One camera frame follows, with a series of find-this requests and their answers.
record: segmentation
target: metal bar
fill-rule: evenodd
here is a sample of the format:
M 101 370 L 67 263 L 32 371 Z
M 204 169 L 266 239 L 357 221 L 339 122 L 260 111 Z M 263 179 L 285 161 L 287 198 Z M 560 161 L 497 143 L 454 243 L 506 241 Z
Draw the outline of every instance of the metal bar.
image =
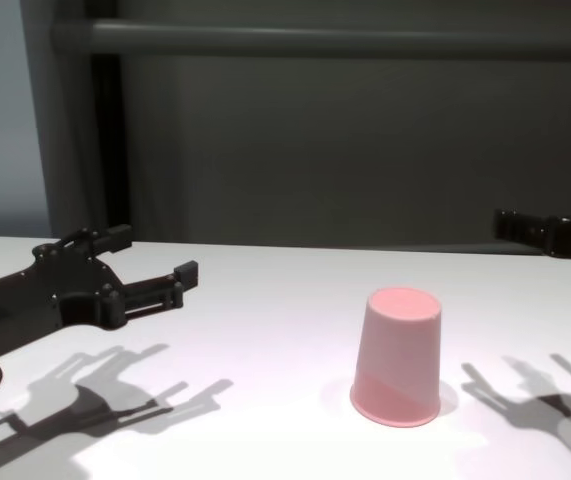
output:
M 571 61 L 571 36 L 192 27 L 99 19 L 59 24 L 59 51 L 119 55 Z
M 487 255 L 542 255 L 541 251 L 538 249 L 508 242 L 462 245 L 399 245 L 397 247 L 389 247 L 380 250 L 393 250 L 399 252 L 474 253 Z
M 118 17 L 118 0 L 84 0 L 88 18 Z M 89 59 L 94 85 L 94 113 L 102 167 L 104 203 L 109 226 L 132 223 L 127 135 L 123 113 L 121 58 L 100 55 Z

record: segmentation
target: table surface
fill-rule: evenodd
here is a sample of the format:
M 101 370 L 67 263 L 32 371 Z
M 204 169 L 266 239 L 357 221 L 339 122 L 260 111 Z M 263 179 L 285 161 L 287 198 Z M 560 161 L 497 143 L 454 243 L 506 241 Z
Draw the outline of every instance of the table surface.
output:
M 0 238 L 0 277 L 39 243 Z M 124 282 L 196 260 L 200 285 L 182 309 L 1 357 L 0 479 L 571 478 L 571 260 L 153 243 L 101 259 Z M 366 299 L 399 285 L 443 305 L 442 412 L 413 429 L 348 398 Z

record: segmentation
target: horizontal rail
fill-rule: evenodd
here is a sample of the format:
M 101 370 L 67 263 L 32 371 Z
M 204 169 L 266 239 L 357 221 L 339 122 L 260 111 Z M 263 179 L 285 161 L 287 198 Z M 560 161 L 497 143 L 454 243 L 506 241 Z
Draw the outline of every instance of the horizontal rail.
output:
M 487 255 L 542 255 L 539 249 L 508 242 L 461 245 L 399 245 L 396 247 L 375 248 L 375 250 L 394 250 L 399 252 L 473 253 Z
M 59 24 L 58 51 L 118 55 L 571 61 L 571 36 L 193 27 L 126 20 Z

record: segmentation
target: white wall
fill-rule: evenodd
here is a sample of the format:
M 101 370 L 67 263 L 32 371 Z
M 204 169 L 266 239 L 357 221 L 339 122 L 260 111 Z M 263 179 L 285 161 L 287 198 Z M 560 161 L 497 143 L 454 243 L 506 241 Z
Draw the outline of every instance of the white wall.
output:
M 49 234 L 19 0 L 0 0 L 0 235 Z

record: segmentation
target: pink cup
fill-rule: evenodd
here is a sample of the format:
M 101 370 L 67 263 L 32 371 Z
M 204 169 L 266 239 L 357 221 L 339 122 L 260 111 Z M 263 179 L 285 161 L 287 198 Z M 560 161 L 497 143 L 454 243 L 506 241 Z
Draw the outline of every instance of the pink cup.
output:
M 440 411 L 441 305 L 413 288 L 385 288 L 367 301 L 350 397 L 362 415 L 417 427 Z

